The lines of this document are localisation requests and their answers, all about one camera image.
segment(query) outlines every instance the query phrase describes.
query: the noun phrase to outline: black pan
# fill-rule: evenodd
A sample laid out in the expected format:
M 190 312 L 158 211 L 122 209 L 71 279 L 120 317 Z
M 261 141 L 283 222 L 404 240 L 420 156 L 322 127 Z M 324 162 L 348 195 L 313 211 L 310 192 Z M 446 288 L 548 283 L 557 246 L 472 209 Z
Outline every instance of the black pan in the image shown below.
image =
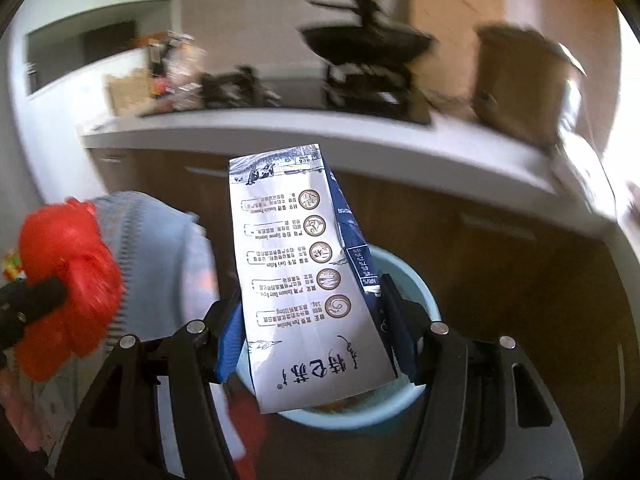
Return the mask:
M 429 34 L 390 27 L 328 25 L 299 30 L 309 48 L 334 65 L 402 66 L 425 53 L 434 41 Z

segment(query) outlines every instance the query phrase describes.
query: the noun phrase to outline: white countertop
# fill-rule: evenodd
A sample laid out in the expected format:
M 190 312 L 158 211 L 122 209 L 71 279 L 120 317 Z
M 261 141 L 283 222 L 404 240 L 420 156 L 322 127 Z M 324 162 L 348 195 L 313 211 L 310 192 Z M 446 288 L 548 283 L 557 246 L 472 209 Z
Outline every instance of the white countertop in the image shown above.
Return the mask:
M 540 150 L 433 113 L 433 124 L 316 110 L 203 110 L 121 118 L 87 148 L 245 155 L 317 142 L 335 170 L 386 178 L 533 216 L 591 237 L 612 222 L 567 196 Z

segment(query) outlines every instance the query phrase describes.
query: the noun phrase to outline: cutting board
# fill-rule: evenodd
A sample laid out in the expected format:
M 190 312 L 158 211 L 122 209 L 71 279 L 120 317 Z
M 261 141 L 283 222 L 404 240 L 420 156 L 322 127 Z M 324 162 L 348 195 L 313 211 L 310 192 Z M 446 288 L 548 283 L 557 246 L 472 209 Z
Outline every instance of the cutting board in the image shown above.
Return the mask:
M 469 99 L 476 81 L 476 28 L 504 22 L 504 0 L 408 0 L 408 23 L 433 34 L 433 51 L 412 64 L 415 85 L 447 98 Z

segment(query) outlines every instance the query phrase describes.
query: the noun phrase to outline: light blue bucket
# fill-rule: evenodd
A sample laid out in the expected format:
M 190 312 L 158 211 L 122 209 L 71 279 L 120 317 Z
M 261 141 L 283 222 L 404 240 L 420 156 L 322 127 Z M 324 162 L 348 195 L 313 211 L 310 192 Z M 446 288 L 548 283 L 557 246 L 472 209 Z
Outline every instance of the light blue bucket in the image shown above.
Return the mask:
M 403 298 L 423 305 L 431 320 L 440 320 L 436 302 L 418 273 L 400 258 L 379 247 L 369 245 L 369 249 L 378 273 L 390 274 Z M 253 393 L 246 343 L 242 347 L 236 373 L 242 384 Z M 399 415 L 420 397 L 424 388 L 424 385 L 411 384 L 407 376 L 400 373 L 395 381 L 380 386 L 361 402 L 339 413 L 304 409 L 280 412 L 280 415 L 321 430 L 359 430 L 381 424 Z

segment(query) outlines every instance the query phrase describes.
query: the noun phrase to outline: cabinet door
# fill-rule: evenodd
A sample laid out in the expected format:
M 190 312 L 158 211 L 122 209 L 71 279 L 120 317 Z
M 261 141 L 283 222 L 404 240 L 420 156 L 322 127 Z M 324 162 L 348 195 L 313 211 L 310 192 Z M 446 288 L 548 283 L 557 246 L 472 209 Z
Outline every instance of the cabinet door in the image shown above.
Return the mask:
M 89 149 L 89 154 L 109 193 L 126 190 L 144 192 L 146 189 L 145 175 L 138 166 L 135 151 L 116 148 Z
M 634 320 L 604 243 L 568 245 L 511 316 L 510 335 L 551 391 L 588 473 L 640 400 Z
M 337 173 L 367 242 L 411 265 L 464 335 L 496 339 L 513 301 L 571 235 L 532 219 L 363 176 Z
M 180 207 L 182 175 L 177 163 L 177 152 L 165 150 L 128 150 L 135 165 L 139 181 L 137 190 L 147 193 L 171 207 Z

